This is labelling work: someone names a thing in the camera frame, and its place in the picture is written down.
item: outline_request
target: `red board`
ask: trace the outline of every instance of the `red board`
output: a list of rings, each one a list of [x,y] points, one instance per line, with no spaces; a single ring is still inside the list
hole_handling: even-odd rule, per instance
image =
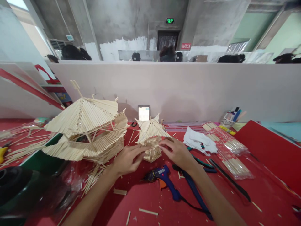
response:
[[[191,43],[182,43],[181,49],[190,49]]]
[[[293,144],[257,122],[249,121],[235,138],[273,174],[301,195],[301,147]]]

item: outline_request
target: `green exit sign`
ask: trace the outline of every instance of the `green exit sign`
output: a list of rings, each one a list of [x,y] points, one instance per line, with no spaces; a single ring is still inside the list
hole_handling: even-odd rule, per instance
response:
[[[167,24],[173,24],[175,22],[175,19],[174,18],[167,18],[166,19],[166,23]]]

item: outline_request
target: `wood shaving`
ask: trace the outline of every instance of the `wood shaving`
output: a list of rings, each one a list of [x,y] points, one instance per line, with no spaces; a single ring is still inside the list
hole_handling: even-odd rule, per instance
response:
[[[156,216],[158,216],[159,214],[158,213],[156,213],[156,212],[152,212],[152,211],[149,211],[149,210],[144,210],[144,209],[140,209],[139,208],[139,211],[141,211],[141,212],[145,212],[145,213],[149,213],[149,214],[153,214],[153,215],[156,215]]]

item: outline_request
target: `doorway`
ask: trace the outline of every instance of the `doorway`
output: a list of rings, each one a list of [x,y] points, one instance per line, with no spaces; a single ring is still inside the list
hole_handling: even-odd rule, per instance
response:
[[[159,30],[158,31],[158,41],[157,41],[157,50],[161,50],[164,46],[173,45],[175,49],[177,48],[178,38],[180,31],[168,31],[168,30]]]

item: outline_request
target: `chopstick pagoda model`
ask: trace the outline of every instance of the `chopstick pagoda model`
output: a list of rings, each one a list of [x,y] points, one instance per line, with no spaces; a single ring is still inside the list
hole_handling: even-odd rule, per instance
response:
[[[71,81],[81,98],[58,114],[46,126],[46,131],[62,133],[55,145],[42,151],[65,160],[105,164],[124,147],[128,125],[125,109],[118,113],[118,103],[84,98],[76,81]]]
[[[159,148],[159,142],[163,137],[171,137],[168,133],[163,130],[162,122],[159,123],[159,114],[149,121],[139,121],[135,119],[141,128],[139,132],[139,138],[136,143],[142,144],[143,146],[151,146],[151,148],[145,151],[146,155],[144,160],[153,162],[159,158],[161,149]]]

